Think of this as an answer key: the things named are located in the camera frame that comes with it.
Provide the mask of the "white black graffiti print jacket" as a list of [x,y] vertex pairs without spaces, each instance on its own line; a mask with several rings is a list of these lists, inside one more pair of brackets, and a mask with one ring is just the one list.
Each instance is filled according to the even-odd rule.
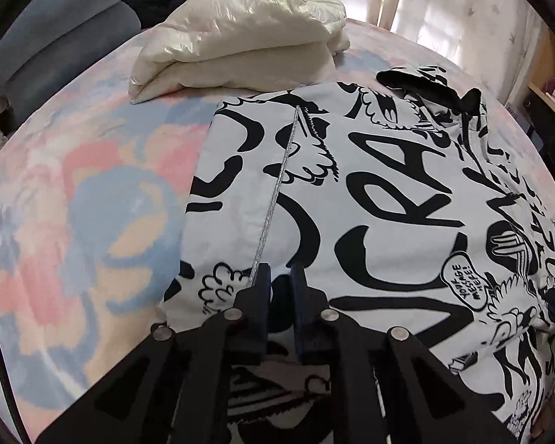
[[377,331],[407,328],[520,443],[555,393],[555,214],[502,144],[479,90],[440,67],[381,89],[326,83],[217,106],[194,174],[176,331],[230,308],[262,263],[277,300],[272,357],[232,375],[232,443],[328,443],[326,369],[293,356],[290,268]]

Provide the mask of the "pastel patterned bed blanket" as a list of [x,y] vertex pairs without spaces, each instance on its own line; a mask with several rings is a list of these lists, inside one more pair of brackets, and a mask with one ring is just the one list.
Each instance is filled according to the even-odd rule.
[[[445,58],[352,22],[329,83],[380,90],[379,73],[440,67],[458,95],[481,93],[489,123],[555,214],[555,182],[510,114]],[[274,92],[125,93],[139,35],[51,98],[0,153],[0,443],[41,443],[80,397],[160,326],[180,270],[186,207],[217,106]],[[268,342],[278,307],[270,270]],[[541,295],[555,321],[555,290]],[[227,414],[220,435],[227,439]]]

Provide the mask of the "wooden curved shelf desk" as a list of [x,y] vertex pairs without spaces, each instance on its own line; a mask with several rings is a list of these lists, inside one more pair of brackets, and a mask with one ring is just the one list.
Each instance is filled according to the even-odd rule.
[[555,114],[555,34],[544,29],[541,48],[536,53],[528,87]]

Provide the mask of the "cream puffer jacket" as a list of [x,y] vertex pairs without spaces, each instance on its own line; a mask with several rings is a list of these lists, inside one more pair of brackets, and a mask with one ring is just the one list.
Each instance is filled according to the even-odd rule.
[[160,24],[133,65],[133,102],[184,88],[260,92],[321,83],[346,51],[341,0],[186,0]]

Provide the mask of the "white patterned window curtain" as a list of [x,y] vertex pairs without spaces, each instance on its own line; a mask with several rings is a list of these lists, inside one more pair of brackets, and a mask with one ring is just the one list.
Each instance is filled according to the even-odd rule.
[[545,35],[525,0],[341,0],[349,17],[452,61],[500,102],[522,95]]

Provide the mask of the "blue grey pillow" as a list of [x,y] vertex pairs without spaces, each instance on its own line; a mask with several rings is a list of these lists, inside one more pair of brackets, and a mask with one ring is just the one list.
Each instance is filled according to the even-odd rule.
[[0,42],[0,99],[14,127],[139,30],[124,0],[32,0]]

